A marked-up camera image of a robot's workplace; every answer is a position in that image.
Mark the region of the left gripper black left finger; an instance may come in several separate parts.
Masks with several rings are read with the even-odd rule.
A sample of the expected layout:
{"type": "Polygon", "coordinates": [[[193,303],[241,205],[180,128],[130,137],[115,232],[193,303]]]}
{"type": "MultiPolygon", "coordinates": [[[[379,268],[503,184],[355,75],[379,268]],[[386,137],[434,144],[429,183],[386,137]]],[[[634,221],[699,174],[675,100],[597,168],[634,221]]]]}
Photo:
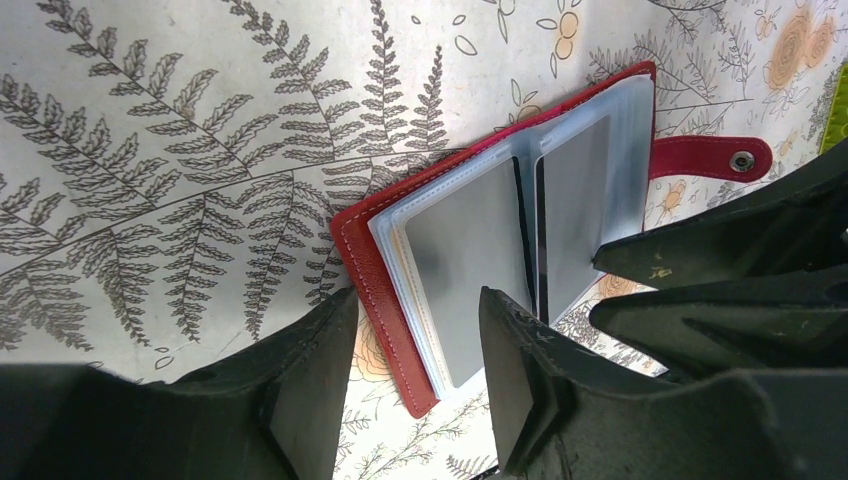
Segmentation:
{"type": "Polygon", "coordinates": [[[1,368],[5,479],[329,479],[358,300],[166,384],[82,364],[1,368]]]}

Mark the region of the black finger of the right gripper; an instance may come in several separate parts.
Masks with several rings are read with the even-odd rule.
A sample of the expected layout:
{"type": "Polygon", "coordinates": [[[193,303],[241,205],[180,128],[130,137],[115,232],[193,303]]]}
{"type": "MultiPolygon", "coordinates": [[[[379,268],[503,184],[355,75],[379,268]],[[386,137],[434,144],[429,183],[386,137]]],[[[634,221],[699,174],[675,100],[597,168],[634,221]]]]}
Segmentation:
{"type": "Polygon", "coordinates": [[[734,368],[844,368],[847,268],[614,297],[589,320],[685,379],[734,368]]]}
{"type": "Polygon", "coordinates": [[[847,143],[690,218],[600,247],[596,269],[655,289],[815,271],[847,261],[847,143]]]}

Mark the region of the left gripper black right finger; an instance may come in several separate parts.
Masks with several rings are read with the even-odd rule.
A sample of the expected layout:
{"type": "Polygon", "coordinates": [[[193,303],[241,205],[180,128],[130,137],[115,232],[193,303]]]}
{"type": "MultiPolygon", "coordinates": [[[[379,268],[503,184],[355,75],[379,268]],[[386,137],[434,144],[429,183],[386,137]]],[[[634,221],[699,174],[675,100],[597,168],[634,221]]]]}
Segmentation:
{"type": "Polygon", "coordinates": [[[593,353],[489,287],[479,326],[504,478],[847,475],[843,369],[742,369],[670,383],[593,353]]]}

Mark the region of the black credit card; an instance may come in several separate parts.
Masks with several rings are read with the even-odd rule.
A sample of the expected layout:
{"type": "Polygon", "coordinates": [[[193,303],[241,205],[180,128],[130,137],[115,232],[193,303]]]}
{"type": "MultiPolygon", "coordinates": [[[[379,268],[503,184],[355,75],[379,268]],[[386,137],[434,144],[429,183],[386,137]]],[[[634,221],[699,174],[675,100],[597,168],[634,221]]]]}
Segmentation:
{"type": "Polygon", "coordinates": [[[405,232],[438,337],[445,387],[458,388],[483,366],[481,288],[531,300],[513,160],[451,188],[408,220],[405,232]]]}
{"type": "Polygon", "coordinates": [[[538,303],[553,324],[599,277],[610,118],[561,125],[543,137],[535,165],[538,303]]]}

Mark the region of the red leather card holder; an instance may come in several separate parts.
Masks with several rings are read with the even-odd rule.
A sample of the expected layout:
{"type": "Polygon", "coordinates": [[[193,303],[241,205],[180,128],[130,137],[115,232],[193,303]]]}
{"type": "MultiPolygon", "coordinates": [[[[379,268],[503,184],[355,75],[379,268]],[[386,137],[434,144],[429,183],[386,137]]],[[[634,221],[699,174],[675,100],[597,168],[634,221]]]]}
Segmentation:
{"type": "Polygon", "coordinates": [[[690,175],[751,183],[767,175],[773,151],[760,138],[658,137],[657,89],[656,64],[636,63],[351,205],[333,218],[332,238],[412,417],[424,417],[465,384],[451,390],[445,387],[445,367],[436,357],[438,337],[430,324],[405,232],[408,220],[443,199],[451,188],[466,184],[476,173],[513,160],[531,300],[524,304],[517,295],[504,292],[540,315],[534,171],[543,137],[551,130],[610,118],[602,227],[594,255],[602,245],[643,230],[648,186],[654,179],[690,175]]]}

